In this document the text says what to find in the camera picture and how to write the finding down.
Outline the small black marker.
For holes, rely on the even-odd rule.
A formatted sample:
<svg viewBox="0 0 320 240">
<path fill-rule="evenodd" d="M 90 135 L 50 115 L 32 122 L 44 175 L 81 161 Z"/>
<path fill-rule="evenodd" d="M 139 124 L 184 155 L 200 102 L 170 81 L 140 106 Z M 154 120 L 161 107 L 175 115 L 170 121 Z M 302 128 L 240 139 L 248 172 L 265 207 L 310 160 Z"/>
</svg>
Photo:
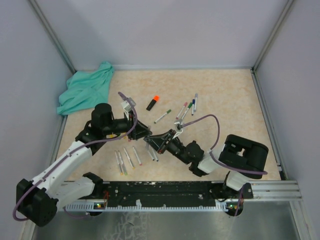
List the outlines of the small black marker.
<svg viewBox="0 0 320 240">
<path fill-rule="evenodd" d="M 152 159 L 152 161 L 154 161 L 155 158 L 154 158 L 153 154 L 148 149 L 147 149 L 147 153 L 150 156 L 150 158 Z"/>
</svg>

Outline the dark green cap pen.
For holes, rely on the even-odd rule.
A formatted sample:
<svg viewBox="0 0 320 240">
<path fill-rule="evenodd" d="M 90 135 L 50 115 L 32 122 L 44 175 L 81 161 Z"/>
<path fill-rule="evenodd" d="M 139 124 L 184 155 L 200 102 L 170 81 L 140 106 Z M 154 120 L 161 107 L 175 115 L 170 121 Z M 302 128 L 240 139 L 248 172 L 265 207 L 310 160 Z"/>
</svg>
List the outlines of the dark green cap pen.
<svg viewBox="0 0 320 240">
<path fill-rule="evenodd" d="M 159 121 L 161 121 L 165 116 L 167 116 L 172 110 L 167 110 L 164 114 L 162 114 L 160 117 L 158 117 L 153 123 L 157 124 Z"/>
</svg>

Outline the black orange highlighter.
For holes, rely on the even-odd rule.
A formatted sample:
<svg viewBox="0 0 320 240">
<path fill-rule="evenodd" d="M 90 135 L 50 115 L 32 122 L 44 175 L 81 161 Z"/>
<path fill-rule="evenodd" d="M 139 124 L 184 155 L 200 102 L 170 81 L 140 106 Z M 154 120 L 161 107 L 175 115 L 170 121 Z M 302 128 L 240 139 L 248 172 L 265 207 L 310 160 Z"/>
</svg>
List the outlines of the black orange highlighter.
<svg viewBox="0 0 320 240">
<path fill-rule="evenodd" d="M 155 95 L 153 99 L 150 101 L 150 103 L 148 104 L 148 106 L 146 107 L 146 110 L 150 111 L 154 107 L 154 105 L 158 102 L 159 98 L 160 97 L 158 95 Z"/>
</svg>

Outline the yellow cap marker pen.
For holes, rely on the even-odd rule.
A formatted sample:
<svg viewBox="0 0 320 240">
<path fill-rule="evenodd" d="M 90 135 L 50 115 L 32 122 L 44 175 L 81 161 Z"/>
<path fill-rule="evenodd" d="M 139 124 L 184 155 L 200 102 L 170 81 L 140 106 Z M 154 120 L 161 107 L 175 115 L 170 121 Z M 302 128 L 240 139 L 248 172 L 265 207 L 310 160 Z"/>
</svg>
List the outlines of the yellow cap marker pen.
<svg viewBox="0 0 320 240">
<path fill-rule="evenodd" d="M 135 165 L 133 164 L 132 159 L 131 159 L 131 157 L 130 157 L 128 151 L 127 151 L 127 149 L 126 149 L 125 147 L 123 147 L 123 150 L 124 150 L 124 153 L 125 153 L 125 155 L 126 155 L 126 157 L 127 157 L 127 159 L 128 159 L 128 162 L 129 162 L 131 168 L 132 168 L 132 169 L 135 169 Z"/>
</svg>

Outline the light green cap pen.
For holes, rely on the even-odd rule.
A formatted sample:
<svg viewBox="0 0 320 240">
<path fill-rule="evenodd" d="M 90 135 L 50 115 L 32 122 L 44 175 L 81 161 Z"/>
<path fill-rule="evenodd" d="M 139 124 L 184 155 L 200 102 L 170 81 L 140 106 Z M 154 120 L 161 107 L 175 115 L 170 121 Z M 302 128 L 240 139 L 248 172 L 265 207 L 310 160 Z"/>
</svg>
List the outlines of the light green cap pen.
<svg viewBox="0 0 320 240">
<path fill-rule="evenodd" d="M 118 157 L 119 157 L 119 160 L 120 160 L 120 164 L 121 164 L 121 168 L 122 168 L 123 174 L 124 174 L 125 176 L 127 176 L 127 175 L 128 175 L 128 172 L 127 172 L 125 163 L 124 163 L 124 161 L 123 161 L 121 152 L 118 151 L 117 153 L 118 153 Z"/>
</svg>

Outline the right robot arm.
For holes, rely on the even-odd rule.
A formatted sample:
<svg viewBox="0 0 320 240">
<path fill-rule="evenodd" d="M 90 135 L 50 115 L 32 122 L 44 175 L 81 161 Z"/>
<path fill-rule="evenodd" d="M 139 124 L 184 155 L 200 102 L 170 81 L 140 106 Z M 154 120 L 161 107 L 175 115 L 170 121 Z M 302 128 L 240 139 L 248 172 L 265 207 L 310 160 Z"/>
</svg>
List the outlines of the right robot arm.
<svg viewBox="0 0 320 240">
<path fill-rule="evenodd" d="M 172 129 L 164 134 L 147 136 L 144 141 L 158 154 L 169 152 L 198 177 L 207 176 L 219 168 L 227 169 L 229 173 L 223 192 L 229 198 L 235 198 L 250 180 L 260 180 L 268 174 L 265 171 L 268 147 L 238 135 L 226 137 L 218 157 L 212 150 L 202 150 L 195 140 L 184 145 Z"/>
</svg>

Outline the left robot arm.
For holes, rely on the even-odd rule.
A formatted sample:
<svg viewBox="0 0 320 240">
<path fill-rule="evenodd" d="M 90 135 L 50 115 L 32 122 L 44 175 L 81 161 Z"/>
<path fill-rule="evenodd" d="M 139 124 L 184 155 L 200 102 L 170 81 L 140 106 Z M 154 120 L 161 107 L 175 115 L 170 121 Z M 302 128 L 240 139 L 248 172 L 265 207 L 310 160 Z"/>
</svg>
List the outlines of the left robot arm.
<svg viewBox="0 0 320 240">
<path fill-rule="evenodd" d="M 91 172 L 74 182 L 65 183 L 65 180 L 107 142 L 124 137 L 139 140 L 152 134 L 138 120 L 133 102 L 125 100 L 122 107 L 124 117 L 116 119 L 111 105 L 96 105 L 91 120 L 61 157 L 32 180 L 22 179 L 17 184 L 16 204 L 12 212 L 16 221 L 30 220 L 43 227 L 54 218 L 57 211 L 74 201 L 88 196 L 97 199 L 103 195 L 103 180 Z"/>
</svg>

